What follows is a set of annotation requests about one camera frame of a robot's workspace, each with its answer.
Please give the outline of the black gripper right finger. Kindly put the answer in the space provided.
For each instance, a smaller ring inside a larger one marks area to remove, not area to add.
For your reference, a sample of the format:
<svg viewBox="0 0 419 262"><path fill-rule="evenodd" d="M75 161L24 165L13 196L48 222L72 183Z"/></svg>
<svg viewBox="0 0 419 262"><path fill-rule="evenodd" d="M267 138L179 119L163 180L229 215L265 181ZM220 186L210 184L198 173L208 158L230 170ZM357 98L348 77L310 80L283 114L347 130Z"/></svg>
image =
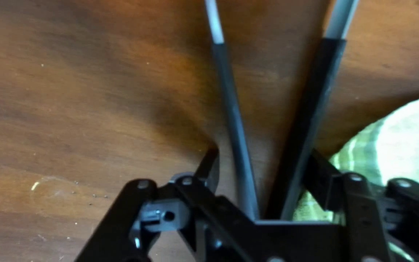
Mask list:
<svg viewBox="0 0 419 262"><path fill-rule="evenodd" d="M342 173L317 151L309 158L307 190L326 211L339 211L344 206Z"/></svg>

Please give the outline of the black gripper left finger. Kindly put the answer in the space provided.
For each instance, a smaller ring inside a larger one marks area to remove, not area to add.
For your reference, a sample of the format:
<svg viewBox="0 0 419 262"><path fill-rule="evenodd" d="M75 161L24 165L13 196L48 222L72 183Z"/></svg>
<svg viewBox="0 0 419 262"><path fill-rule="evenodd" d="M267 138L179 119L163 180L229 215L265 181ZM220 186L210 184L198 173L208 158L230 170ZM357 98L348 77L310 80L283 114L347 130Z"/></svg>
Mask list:
<svg viewBox="0 0 419 262"><path fill-rule="evenodd" d="M211 192L217 190L220 180L220 154L217 148L210 148L200 163L195 177Z"/></svg>

